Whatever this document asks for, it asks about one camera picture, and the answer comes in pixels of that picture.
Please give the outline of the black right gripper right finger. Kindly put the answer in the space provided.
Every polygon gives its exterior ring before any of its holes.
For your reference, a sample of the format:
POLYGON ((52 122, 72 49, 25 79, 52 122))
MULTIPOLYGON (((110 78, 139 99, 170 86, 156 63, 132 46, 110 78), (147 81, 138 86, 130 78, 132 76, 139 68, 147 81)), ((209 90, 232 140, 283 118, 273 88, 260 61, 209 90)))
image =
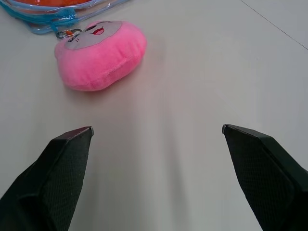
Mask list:
POLYGON ((222 127, 237 180, 264 231, 308 229, 308 172, 271 136, 222 127))

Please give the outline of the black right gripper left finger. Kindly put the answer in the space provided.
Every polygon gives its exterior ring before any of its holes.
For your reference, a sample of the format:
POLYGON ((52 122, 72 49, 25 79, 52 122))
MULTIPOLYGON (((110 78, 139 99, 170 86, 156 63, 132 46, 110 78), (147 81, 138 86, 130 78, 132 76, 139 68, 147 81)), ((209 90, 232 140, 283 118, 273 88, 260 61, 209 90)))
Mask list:
POLYGON ((52 139, 0 199, 2 231, 66 231, 82 190, 91 126, 52 139))

